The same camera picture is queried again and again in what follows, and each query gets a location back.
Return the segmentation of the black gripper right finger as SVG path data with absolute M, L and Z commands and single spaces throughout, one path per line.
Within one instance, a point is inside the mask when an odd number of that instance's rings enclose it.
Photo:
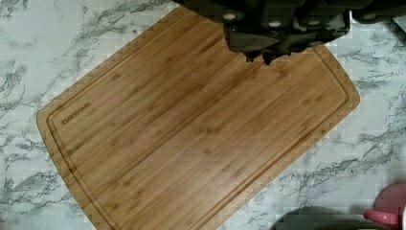
M 266 47 L 262 52 L 262 59 L 266 65 L 282 56 L 301 53 L 307 48 L 326 44 L 348 33 L 348 30 L 317 30 L 304 34 L 289 34 L 278 43 Z

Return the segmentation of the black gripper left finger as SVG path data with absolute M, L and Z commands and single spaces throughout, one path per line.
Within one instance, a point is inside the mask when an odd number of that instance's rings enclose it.
M 282 55 L 278 47 L 282 39 L 281 31 L 254 31 L 252 28 L 238 30 L 224 26 L 223 33 L 229 50 L 244 54 L 247 62 L 253 62 L 257 57 L 262 57 L 265 63 L 271 63 Z

